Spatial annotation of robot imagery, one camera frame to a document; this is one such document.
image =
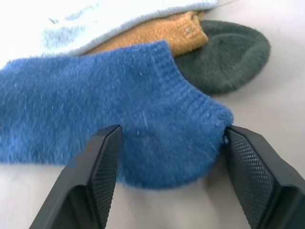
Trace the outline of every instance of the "ribbed sock cuff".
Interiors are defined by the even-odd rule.
[[[198,122],[213,120],[216,126],[223,128],[233,123],[233,115],[225,106],[191,85],[179,72],[166,42],[150,44],[149,50],[153,58],[156,81],[163,89],[160,96],[170,97],[180,106],[182,113]]]

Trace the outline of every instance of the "sock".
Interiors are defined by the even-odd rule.
[[[175,58],[182,75],[206,94],[237,90],[267,63],[270,44],[259,31],[224,21],[201,21],[209,42]]]
[[[196,12],[173,15],[144,22],[97,46],[89,53],[98,53],[133,44],[166,40],[173,56],[197,49],[207,43]]]
[[[188,83],[166,42],[81,57],[11,61],[0,71],[0,163],[65,165],[121,124],[118,182],[170,188],[214,164],[231,112]]]
[[[34,29],[32,27],[35,25],[31,25],[30,29],[22,34],[26,42],[20,37],[18,42],[8,42],[1,55],[7,55],[10,59],[81,55],[140,23],[186,11],[211,8],[217,0],[96,2],[94,7],[85,7],[83,11],[80,10],[73,16],[68,15],[64,20],[51,18],[51,21],[57,22],[55,24]]]

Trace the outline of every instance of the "white table surface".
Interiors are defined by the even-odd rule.
[[[262,134],[305,177],[305,1],[220,0],[205,19],[261,31],[272,45],[267,66],[248,85],[218,97],[235,125]],[[0,229],[28,229],[62,167],[0,165]],[[107,229],[248,229],[220,163],[211,176],[171,191],[117,184]]]

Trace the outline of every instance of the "fuzzy blue sock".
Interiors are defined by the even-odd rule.
[[[232,121],[182,77],[166,42],[20,59],[0,71],[2,163],[65,165],[98,129],[121,124],[117,181],[176,187],[210,169]]]

